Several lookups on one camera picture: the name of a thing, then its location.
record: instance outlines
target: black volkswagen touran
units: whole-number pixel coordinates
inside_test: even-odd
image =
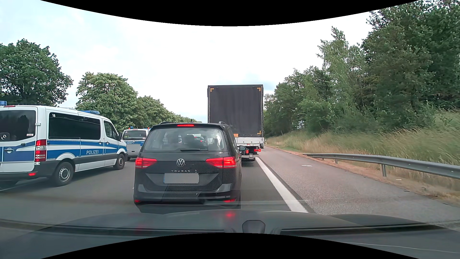
[[[241,206],[241,154],[224,123],[152,126],[135,163],[137,206],[170,202]]]

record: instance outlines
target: highway lane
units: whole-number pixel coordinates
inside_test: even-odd
[[[299,211],[303,205],[301,209],[319,214],[369,213],[422,222],[460,219],[458,207],[358,174],[269,147],[260,155],[260,161],[244,162],[242,208],[288,211],[291,207]],[[1,191],[0,219],[59,224],[96,215],[140,213],[132,201],[133,174],[134,162],[130,161],[120,171],[101,168],[77,173],[71,184],[58,188],[35,182]],[[293,199],[301,200],[299,206],[285,201],[286,191]],[[167,213],[203,208],[154,209],[157,213]],[[29,230],[0,228],[0,240],[26,232]]]
[[[113,213],[140,213],[132,200],[134,161],[123,170],[111,167],[76,173],[65,186],[50,187],[46,182],[0,192],[0,219],[43,224]],[[244,162],[242,171],[242,208],[284,210],[289,207],[255,162]],[[151,212],[168,213],[200,210],[201,206],[156,206]],[[0,241],[30,231],[0,228]]]
[[[270,147],[260,157],[318,214],[379,214],[427,223],[460,221],[458,207],[359,174]]]

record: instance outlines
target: rear wiper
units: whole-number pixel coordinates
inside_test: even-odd
[[[181,149],[180,151],[187,152],[187,151],[200,151],[200,150],[207,150],[207,149],[187,148],[187,149]]]

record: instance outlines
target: license plate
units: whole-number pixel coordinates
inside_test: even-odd
[[[166,173],[163,177],[163,182],[166,184],[198,184],[200,182],[200,175],[195,173]]]

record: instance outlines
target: van taillight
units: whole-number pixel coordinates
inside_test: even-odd
[[[146,167],[153,165],[154,163],[156,163],[156,159],[154,158],[138,157],[136,158],[136,161],[135,161],[136,168],[146,168]]]
[[[37,140],[35,143],[35,162],[46,161],[46,139]]]
[[[224,157],[224,158],[209,158],[206,159],[206,163],[213,165],[218,168],[234,168],[236,167],[235,157]]]

